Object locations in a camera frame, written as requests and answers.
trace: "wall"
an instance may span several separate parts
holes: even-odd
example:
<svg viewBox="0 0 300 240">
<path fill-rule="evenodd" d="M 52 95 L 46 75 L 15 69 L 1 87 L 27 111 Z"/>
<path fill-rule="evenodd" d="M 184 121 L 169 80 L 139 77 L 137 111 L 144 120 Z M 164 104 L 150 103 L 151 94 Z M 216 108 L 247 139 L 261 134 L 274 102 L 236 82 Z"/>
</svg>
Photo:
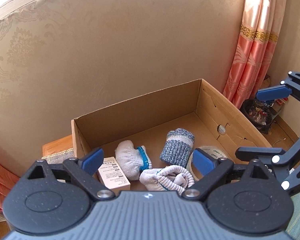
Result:
<svg viewBox="0 0 300 240">
<path fill-rule="evenodd" d="M 244 0 L 37 0 L 0 21 L 0 164 L 21 175 L 71 119 L 205 78 L 222 90 Z"/>
<path fill-rule="evenodd" d="M 288 71 L 300 72 L 300 0 L 287 0 L 281 32 L 268 74 L 279 85 Z M 280 116 L 300 136 L 300 102 L 289 97 Z"/>
</svg>

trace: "teal cloth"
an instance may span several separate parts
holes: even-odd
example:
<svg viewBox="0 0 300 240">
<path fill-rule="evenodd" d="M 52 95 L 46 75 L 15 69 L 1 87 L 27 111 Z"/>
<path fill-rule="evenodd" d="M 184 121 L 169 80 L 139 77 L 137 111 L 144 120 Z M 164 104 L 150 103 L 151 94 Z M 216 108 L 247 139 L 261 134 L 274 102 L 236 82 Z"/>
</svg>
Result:
<svg viewBox="0 0 300 240">
<path fill-rule="evenodd" d="M 294 212 L 286 232 L 295 240 L 300 240 L 300 193 L 291 197 Z"/>
</svg>

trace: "blue gripper pad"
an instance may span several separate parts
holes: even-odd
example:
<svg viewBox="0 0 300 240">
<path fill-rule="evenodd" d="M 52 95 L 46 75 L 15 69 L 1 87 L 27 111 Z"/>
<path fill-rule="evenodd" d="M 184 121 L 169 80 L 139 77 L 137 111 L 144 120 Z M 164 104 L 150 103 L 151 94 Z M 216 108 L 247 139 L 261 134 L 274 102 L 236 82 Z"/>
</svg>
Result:
<svg viewBox="0 0 300 240">
<path fill-rule="evenodd" d="M 259 89 L 256 97 L 259 101 L 276 100 L 279 98 L 287 98 L 292 94 L 292 89 L 285 85 L 279 85 L 269 88 Z"/>
<path fill-rule="evenodd" d="M 92 150 L 92 152 L 85 155 L 85 157 L 79 159 L 78 161 L 79 167 L 91 176 L 97 172 L 97 170 L 102 164 L 103 150 L 100 147 Z"/>
<path fill-rule="evenodd" d="M 197 148 L 193 151 L 192 162 L 202 176 L 207 175 L 218 165 L 218 160 L 203 150 Z"/>
</svg>

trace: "white product box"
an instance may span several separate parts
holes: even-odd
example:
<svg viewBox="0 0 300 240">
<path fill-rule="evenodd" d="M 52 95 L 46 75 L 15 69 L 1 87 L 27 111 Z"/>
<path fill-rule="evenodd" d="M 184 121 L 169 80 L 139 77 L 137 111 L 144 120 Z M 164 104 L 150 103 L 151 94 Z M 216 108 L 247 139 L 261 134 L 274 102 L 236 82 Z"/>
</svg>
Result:
<svg viewBox="0 0 300 240">
<path fill-rule="evenodd" d="M 121 190 L 130 190 L 130 182 L 114 157 L 103 159 L 103 164 L 98 169 L 98 177 L 100 182 L 116 195 Z"/>
</svg>

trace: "blue knit sock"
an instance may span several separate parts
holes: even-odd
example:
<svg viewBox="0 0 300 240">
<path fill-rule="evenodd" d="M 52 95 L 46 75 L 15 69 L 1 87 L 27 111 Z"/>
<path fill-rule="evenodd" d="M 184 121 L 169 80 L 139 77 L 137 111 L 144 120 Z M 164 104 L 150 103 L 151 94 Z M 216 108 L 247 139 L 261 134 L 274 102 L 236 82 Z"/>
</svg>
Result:
<svg viewBox="0 0 300 240">
<path fill-rule="evenodd" d="M 194 144 L 194 135 L 189 131 L 178 128 L 167 134 L 167 141 L 160 154 L 160 160 L 186 167 Z"/>
</svg>

